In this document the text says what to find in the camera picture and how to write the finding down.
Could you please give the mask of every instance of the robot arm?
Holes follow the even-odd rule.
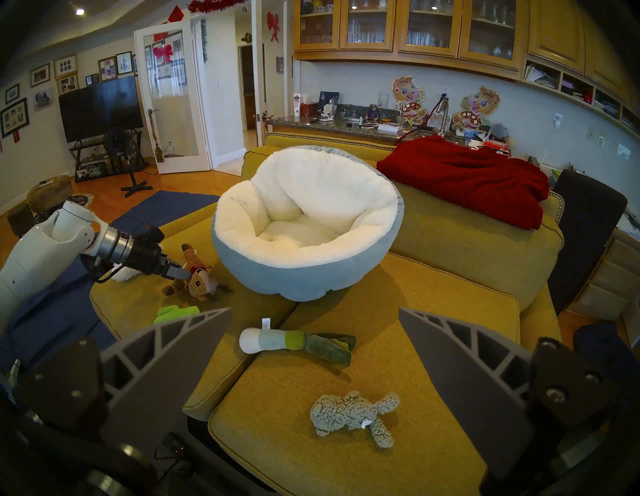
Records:
[[[98,232],[93,230],[94,223],[100,226]],[[95,265],[108,260],[167,279],[191,276],[167,259],[157,243],[133,238],[67,201],[18,241],[0,270],[0,336],[20,305],[54,282],[78,253],[95,257]]]

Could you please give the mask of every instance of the red cupid decoration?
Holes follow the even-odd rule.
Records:
[[[157,59],[162,60],[164,64],[171,63],[170,55],[173,55],[173,50],[171,45],[165,45],[164,47],[156,47],[154,48],[154,55]]]
[[[280,43],[278,39],[278,31],[280,31],[280,17],[278,14],[272,14],[271,12],[267,12],[267,28],[271,31],[273,29],[273,34],[271,35],[271,41],[275,40]]]

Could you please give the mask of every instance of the green plush toy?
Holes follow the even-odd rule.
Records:
[[[281,331],[249,327],[240,334],[240,348],[245,353],[258,353],[266,349],[304,349],[307,353],[348,367],[351,350],[356,346],[355,336],[348,334]]]
[[[158,310],[154,324],[199,313],[200,309],[198,307],[180,308],[178,305],[169,305],[168,307],[162,307]]]

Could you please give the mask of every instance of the wall outlet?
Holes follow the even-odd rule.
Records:
[[[629,150],[626,146],[624,146],[622,143],[618,143],[618,156],[629,160],[631,158],[631,150]]]

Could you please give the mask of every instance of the yellow couch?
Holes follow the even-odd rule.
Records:
[[[249,179],[268,155],[283,147],[339,147],[375,166],[393,147],[321,136],[270,134],[245,155]],[[287,495],[464,495],[477,493],[484,464],[436,393],[398,322],[410,307],[491,328],[532,349],[542,335],[560,339],[546,279],[563,245],[557,221],[561,198],[542,202],[543,226],[523,231],[411,187],[396,184],[404,221],[390,253],[360,282],[320,300],[294,303],[244,288],[220,264],[211,243],[215,205],[163,228],[163,246],[180,259],[191,243],[221,282],[233,289],[201,305],[231,306],[234,321],[184,411],[209,421],[213,438],[251,473]],[[164,280],[109,281],[91,291],[93,305],[120,338],[153,320]],[[246,356],[237,337],[261,317],[273,327],[356,335],[351,365],[340,369],[286,350]],[[368,430],[319,437],[309,418],[322,394],[359,390],[373,401],[387,392],[401,398],[385,424],[396,440],[377,448]]]

